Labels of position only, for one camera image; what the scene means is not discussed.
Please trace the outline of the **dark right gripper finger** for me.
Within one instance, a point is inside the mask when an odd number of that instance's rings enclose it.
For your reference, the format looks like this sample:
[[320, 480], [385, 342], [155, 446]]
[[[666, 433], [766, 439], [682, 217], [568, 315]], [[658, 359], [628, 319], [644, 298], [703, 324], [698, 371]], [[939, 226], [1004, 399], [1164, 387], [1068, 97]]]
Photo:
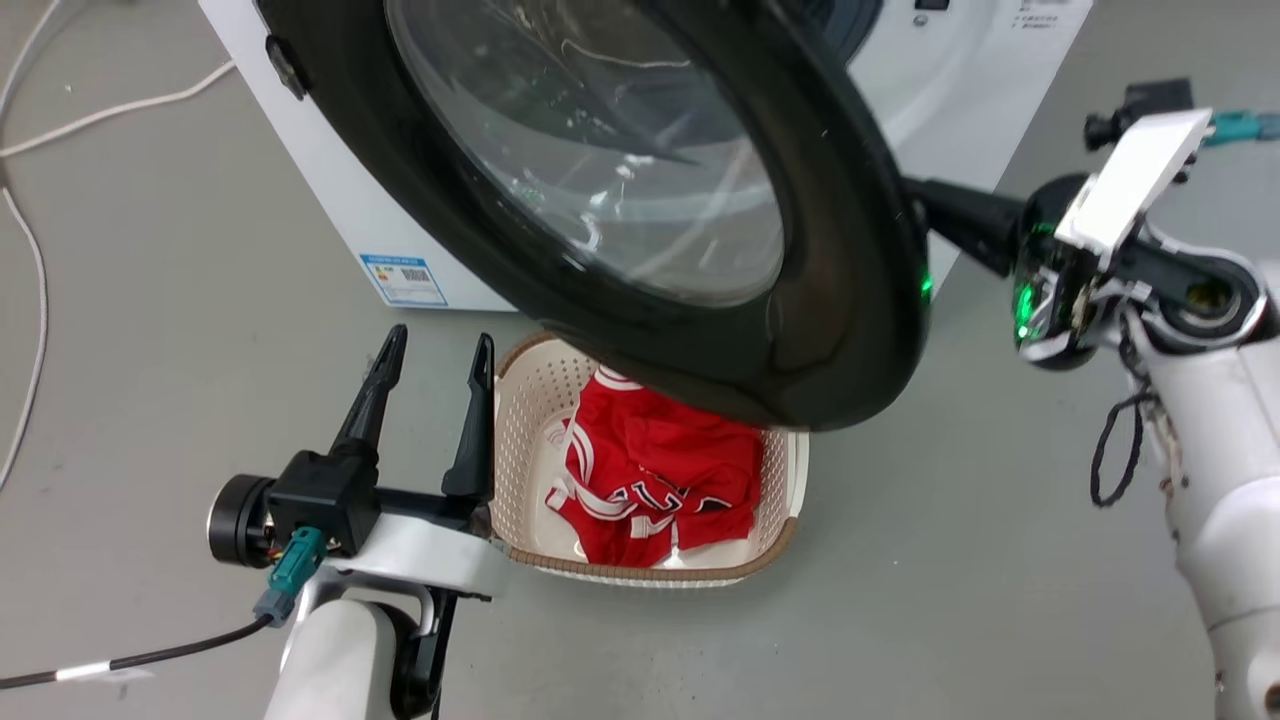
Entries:
[[902, 183], [928, 231], [998, 278], [1012, 274], [1027, 200], [937, 179]]

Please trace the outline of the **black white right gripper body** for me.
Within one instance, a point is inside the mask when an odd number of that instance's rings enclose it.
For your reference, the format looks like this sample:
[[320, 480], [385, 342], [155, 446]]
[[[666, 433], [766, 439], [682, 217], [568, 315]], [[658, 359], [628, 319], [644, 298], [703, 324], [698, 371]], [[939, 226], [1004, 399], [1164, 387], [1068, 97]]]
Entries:
[[1014, 343], [1039, 369], [1068, 372], [1123, 341], [1135, 311], [1162, 354], [1194, 355], [1274, 334], [1274, 301], [1258, 264], [1192, 246], [1138, 219], [1117, 255], [1096, 255], [1055, 236], [1087, 174], [1059, 177], [1027, 201], [1014, 266]]

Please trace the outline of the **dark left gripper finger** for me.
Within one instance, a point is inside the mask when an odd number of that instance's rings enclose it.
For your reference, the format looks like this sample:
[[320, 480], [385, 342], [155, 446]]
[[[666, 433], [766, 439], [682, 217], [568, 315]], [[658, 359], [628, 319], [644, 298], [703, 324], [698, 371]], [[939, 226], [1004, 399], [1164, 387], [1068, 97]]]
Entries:
[[468, 406], [452, 466], [442, 479], [445, 497], [488, 503], [494, 496], [495, 347], [477, 338], [468, 372]]
[[362, 384], [329, 450], [330, 456], [379, 462], [379, 445], [390, 392], [398, 386], [410, 331], [396, 324], [372, 357]]

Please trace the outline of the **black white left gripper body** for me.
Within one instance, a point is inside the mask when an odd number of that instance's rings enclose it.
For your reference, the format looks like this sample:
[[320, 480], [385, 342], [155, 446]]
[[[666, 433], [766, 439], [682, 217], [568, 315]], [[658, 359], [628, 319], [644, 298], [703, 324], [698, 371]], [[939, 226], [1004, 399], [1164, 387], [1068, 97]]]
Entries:
[[219, 561], [266, 568], [298, 530], [317, 530], [325, 565], [339, 577], [425, 585], [494, 598], [509, 564], [483, 525], [493, 496], [492, 461], [456, 462], [442, 495], [378, 486], [371, 454], [297, 454], [278, 478], [228, 480], [207, 519], [207, 542]]

